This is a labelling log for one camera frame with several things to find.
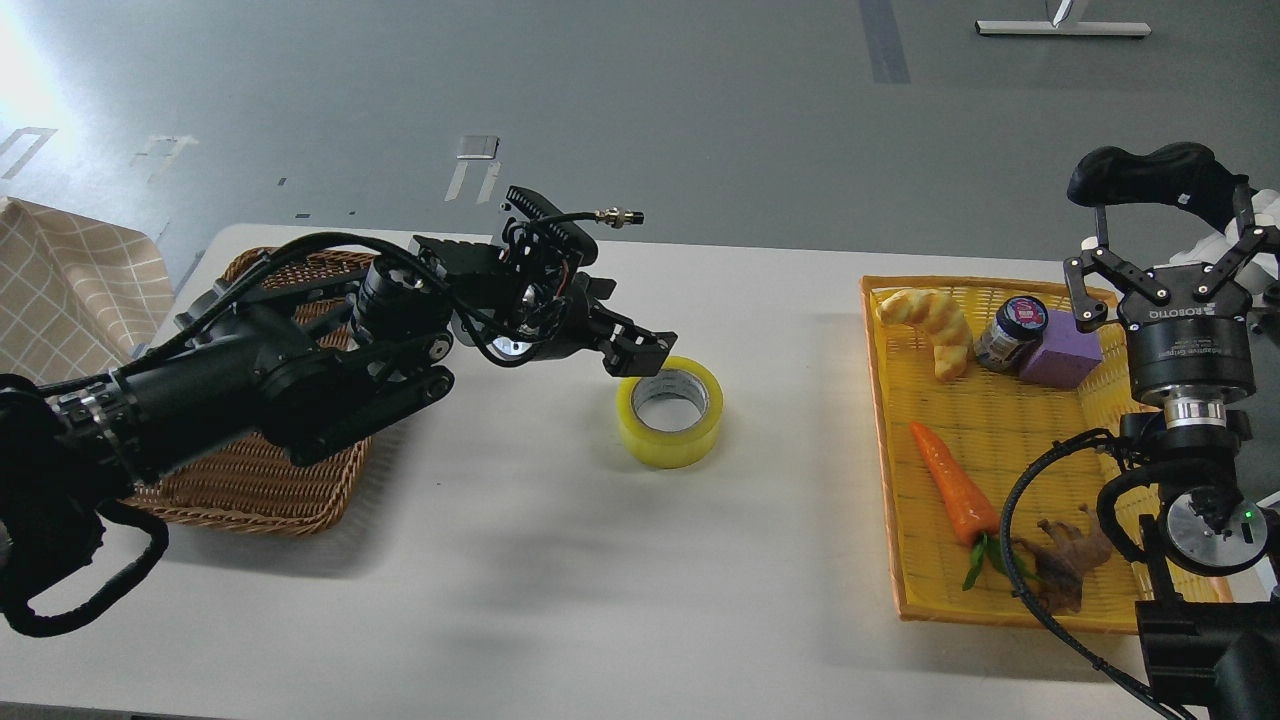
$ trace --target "connector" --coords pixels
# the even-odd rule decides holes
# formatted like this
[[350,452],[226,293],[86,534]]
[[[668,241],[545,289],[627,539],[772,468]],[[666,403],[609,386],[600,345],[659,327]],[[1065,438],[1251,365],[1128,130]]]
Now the connector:
[[639,210],[622,210],[621,208],[609,208],[607,210],[595,211],[595,222],[604,223],[612,228],[621,228],[622,225],[643,225],[644,213]]

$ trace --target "fake baguette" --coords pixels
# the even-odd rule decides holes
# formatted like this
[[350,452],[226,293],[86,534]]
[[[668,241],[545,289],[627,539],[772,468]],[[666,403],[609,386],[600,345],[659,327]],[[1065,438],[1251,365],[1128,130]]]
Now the fake baguette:
[[937,290],[900,290],[876,309],[886,325],[906,324],[923,332],[933,346],[933,377],[950,382],[969,365],[973,333],[964,311]]

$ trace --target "table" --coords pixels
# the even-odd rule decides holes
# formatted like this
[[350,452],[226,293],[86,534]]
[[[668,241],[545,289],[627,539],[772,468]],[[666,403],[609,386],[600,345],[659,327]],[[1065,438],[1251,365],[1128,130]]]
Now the table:
[[[301,232],[225,229],[175,306]],[[1046,632],[901,623],[890,592],[859,278],[1059,264],[627,242],[599,258],[609,307],[678,332],[676,354],[723,386],[701,462],[627,455],[598,355],[503,370],[460,345],[453,392],[378,437],[338,527],[174,527],[97,623],[5,630],[0,698],[234,719],[1148,716]],[[110,530],[37,610],[142,544]],[[1134,638],[1085,642],[1140,674]]]

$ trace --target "jar lid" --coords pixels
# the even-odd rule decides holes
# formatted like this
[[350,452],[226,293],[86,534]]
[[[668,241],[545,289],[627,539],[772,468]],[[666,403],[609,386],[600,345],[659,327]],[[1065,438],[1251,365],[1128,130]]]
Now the jar lid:
[[1019,295],[1000,306],[996,311],[996,323],[1014,340],[1037,340],[1044,334],[1044,328],[1048,325],[1048,309],[1029,295]]

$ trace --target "wicker basket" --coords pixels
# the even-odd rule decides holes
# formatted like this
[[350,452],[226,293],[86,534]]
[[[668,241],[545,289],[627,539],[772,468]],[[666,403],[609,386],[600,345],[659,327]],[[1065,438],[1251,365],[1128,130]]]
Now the wicker basket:
[[[1108,427],[1140,406],[1129,396],[1124,332],[1115,324],[1098,331],[1103,361],[1076,389],[1053,389],[991,373],[977,363],[951,383],[933,378],[929,342],[906,325],[882,325],[874,309],[893,292],[908,288],[941,290],[964,310],[978,336],[1005,300],[1032,295],[1052,310],[1069,310],[1066,287],[1053,283],[957,277],[865,277],[864,318],[879,434],[888,530],[890,571],[899,616],[982,625],[1038,628],[1021,602],[1010,596],[1009,580],[991,569],[977,587],[961,591],[969,570],[969,548],[951,532],[937,488],[920,459],[908,423],[916,420],[938,432],[983,492],[1002,505],[1018,477],[1055,439]],[[1115,305],[1115,296],[1098,291]],[[1050,544],[1037,527],[1041,518],[1088,525],[1076,509],[1093,506],[1098,489],[1117,473],[1108,456],[1076,454],[1041,474],[1019,502],[1014,534]],[[1137,536],[1138,515],[1158,509],[1155,493],[1124,496],[1117,516]],[[1174,569],[1174,584],[1188,601],[1229,601],[1225,583]],[[1133,602],[1151,596],[1144,565],[1130,566],[1119,553],[1087,574],[1084,606],[1059,620],[1068,629],[1135,633]]]
[[[266,249],[237,258],[223,279],[241,275]],[[284,287],[367,268],[372,255],[325,251],[273,274],[262,286]],[[294,319],[315,319],[340,300],[308,302]],[[346,328],[334,331],[321,345],[346,347]],[[201,525],[241,533],[305,536],[329,528],[342,518],[356,479],[369,455],[365,438],[310,468],[296,468],[284,451],[253,433],[197,460],[152,488],[140,491],[131,503],[168,523]]]

